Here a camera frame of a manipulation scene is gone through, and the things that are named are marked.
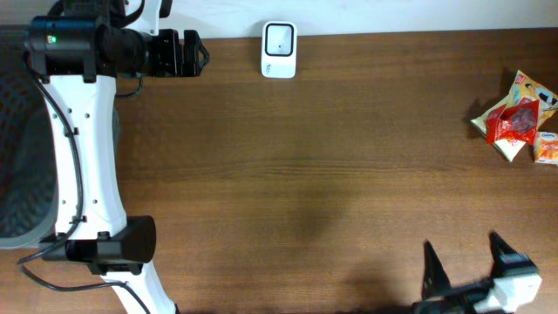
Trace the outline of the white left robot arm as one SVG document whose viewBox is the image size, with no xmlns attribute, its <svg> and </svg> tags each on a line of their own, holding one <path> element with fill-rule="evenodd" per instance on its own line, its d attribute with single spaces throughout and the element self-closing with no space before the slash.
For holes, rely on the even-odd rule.
<svg viewBox="0 0 558 314">
<path fill-rule="evenodd" d="M 161 29 L 170 0 L 59 1 L 32 19 L 24 64 L 49 112 L 57 218 L 37 258 L 85 265 L 129 313 L 175 313 L 153 264 L 156 227 L 123 208 L 115 170 L 117 79 L 192 78 L 210 56 L 194 30 Z"/>
</svg>

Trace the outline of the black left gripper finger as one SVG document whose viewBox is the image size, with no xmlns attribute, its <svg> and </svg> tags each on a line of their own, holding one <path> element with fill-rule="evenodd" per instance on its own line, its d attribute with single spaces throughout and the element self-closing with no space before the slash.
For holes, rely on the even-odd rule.
<svg viewBox="0 0 558 314">
<path fill-rule="evenodd" d="M 184 55 L 186 57 L 198 57 L 201 54 L 203 57 L 209 57 L 210 54 L 206 47 L 203 45 L 199 33 L 194 30 L 184 31 Z"/>
<path fill-rule="evenodd" d="M 210 56 L 209 55 L 198 55 L 196 56 L 191 62 L 189 66 L 189 76 L 190 77 L 199 77 L 205 66 L 209 63 Z"/>
</svg>

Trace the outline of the yellow wet wipes pack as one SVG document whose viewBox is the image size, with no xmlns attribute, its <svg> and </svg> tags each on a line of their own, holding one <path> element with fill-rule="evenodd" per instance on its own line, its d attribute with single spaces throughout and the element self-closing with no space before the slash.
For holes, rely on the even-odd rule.
<svg viewBox="0 0 558 314">
<path fill-rule="evenodd" d="M 543 85 L 532 80 L 521 71 L 517 72 L 508 95 L 478 118 L 473 119 L 472 124 L 486 138 L 486 118 L 492 110 L 502 105 L 506 105 L 507 107 L 517 106 L 520 103 L 528 102 L 529 100 L 539 101 L 539 122 L 537 133 L 541 132 L 541 125 L 557 112 L 557 95 L 549 91 Z M 527 143 L 518 140 L 498 140 L 489 145 L 497 148 L 508 161 L 513 161 L 517 153 L 526 144 Z"/>
</svg>

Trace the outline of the small orange snack packet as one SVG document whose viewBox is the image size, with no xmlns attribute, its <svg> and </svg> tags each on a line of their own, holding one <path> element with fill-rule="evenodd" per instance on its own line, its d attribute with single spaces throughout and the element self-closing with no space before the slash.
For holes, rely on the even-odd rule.
<svg viewBox="0 0 558 314">
<path fill-rule="evenodd" d="M 557 134 L 538 132 L 534 140 L 534 162 L 557 165 Z"/>
</svg>

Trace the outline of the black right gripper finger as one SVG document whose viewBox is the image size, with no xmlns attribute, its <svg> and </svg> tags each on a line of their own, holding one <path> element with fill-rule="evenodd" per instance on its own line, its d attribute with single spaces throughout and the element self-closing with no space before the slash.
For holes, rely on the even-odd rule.
<svg viewBox="0 0 558 314">
<path fill-rule="evenodd" d="M 451 288 L 450 280 L 438 255 L 429 241 L 424 242 L 425 268 L 422 281 L 421 297 L 443 297 Z"/>
<path fill-rule="evenodd" d="M 498 233 L 489 234 L 490 250 L 495 262 L 517 262 L 518 253 L 508 245 Z"/>
</svg>

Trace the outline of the red snack bag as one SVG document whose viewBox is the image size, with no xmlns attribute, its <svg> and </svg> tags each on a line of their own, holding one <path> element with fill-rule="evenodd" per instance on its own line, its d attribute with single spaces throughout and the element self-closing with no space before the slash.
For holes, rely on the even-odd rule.
<svg viewBox="0 0 558 314">
<path fill-rule="evenodd" d="M 498 140 L 518 140 L 533 145 L 538 122 L 538 100 L 529 100 L 517 106 L 499 106 L 486 118 L 486 142 L 493 144 Z"/>
</svg>

